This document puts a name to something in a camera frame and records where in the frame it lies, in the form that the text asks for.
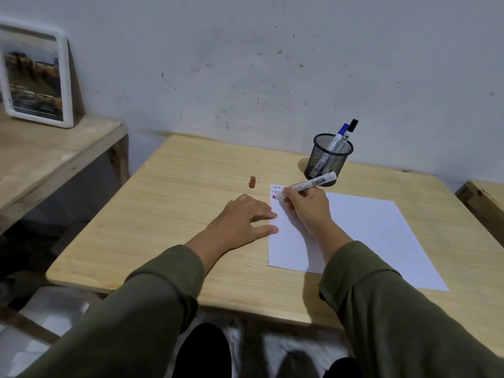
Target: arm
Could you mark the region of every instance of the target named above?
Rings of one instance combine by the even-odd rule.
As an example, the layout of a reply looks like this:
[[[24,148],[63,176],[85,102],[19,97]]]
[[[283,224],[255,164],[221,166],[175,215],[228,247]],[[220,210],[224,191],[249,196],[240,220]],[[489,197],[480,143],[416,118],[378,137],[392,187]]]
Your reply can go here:
[[[278,232],[250,222],[276,217],[242,195],[186,245],[131,273],[20,377],[163,377],[178,335],[198,309],[205,274],[229,249]]]
[[[504,376],[495,354],[332,221],[322,190],[284,193],[317,240],[327,264],[321,296],[337,313],[366,377]]]

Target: hand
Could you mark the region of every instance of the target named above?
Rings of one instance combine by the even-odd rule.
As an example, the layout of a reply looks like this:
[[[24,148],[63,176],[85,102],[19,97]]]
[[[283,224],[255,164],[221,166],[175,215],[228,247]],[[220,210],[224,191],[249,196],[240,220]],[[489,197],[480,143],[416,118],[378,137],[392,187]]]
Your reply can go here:
[[[276,213],[259,200],[242,195],[231,200],[224,210],[207,226],[186,243],[203,261],[207,273],[212,265],[230,249],[239,248],[261,237],[278,233],[274,225],[252,227],[250,223],[274,219]]]
[[[329,199],[324,190],[315,187],[297,192],[292,187],[286,187],[283,193],[287,196],[284,199],[287,208],[299,217],[308,233],[317,241],[325,263],[339,248],[353,241],[332,220]]]

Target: white wall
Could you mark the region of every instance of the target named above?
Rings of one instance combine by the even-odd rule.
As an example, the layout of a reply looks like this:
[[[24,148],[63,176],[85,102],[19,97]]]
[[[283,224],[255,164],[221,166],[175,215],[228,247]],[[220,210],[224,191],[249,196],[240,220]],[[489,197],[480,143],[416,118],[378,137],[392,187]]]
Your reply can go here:
[[[453,182],[504,182],[503,10],[504,0],[0,0],[1,14],[67,32],[86,111],[128,125],[133,169],[158,130],[309,153],[315,134],[356,118],[352,161]]]

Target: left hand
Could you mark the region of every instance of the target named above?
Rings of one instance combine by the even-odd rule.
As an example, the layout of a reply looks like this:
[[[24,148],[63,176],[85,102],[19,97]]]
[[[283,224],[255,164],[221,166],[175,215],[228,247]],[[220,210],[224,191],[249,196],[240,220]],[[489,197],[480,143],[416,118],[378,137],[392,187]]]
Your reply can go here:
[[[274,225],[252,227],[250,223],[274,219],[271,207],[249,195],[231,200],[224,210],[207,226],[186,243],[203,261],[205,272],[230,249],[239,248],[261,237],[278,233]]]

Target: white paper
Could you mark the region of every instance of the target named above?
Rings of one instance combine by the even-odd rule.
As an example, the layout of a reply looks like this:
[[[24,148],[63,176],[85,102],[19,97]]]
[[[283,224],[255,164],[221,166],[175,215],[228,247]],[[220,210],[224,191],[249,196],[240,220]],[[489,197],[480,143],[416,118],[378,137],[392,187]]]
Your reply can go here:
[[[268,265],[323,273],[325,263],[304,224],[283,202],[274,199],[283,186],[271,186],[271,207],[278,214],[270,224],[279,228],[269,237]],[[448,291],[444,281],[411,231],[395,202],[328,193],[333,220],[354,240],[366,244],[416,288]]]

